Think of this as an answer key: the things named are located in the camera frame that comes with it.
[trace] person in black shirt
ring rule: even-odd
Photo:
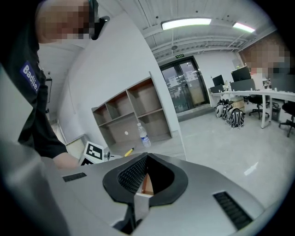
[[[89,3],[88,0],[30,0],[6,6],[11,16],[17,18],[6,21],[4,26],[5,50],[1,52],[1,63],[33,106],[18,141],[34,148],[40,156],[53,158],[58,168],[74,168],[78,160],[67,153],[46,117],[46,77],[39,67],[37,51],[39,43],[65,39],[68,34],[78,34],[87,28]]]

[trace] green exit sign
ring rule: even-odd
[[[180,54],[180,55],[177,55],[175,56],[177,59],[181,58],[181,57],[184,57],[184,54]]]

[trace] trash bin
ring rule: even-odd
[[[281,112],[281,108],[279,108],[277,106],[273,106],[271,119],[274,121],[278,121],[278,119],[280,117],[280,112]]]

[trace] bottle on desk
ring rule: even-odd
[[[146,148],[150,147],[150,146],[151,146],[151,141],[150,141],[149,138],[148,138],[148,135],[147,135],[146,129],[143,128],[143,126],[142,126],[141,123],[138,123],[137,126],[138,126],[139,136],[140,136],[140,138],[142,139],[142,143],[143,143],[143,145],[144,145]]]

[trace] glass door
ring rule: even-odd
[[[192,59],[161,67],[176,113],[209,103],[200,71]]]

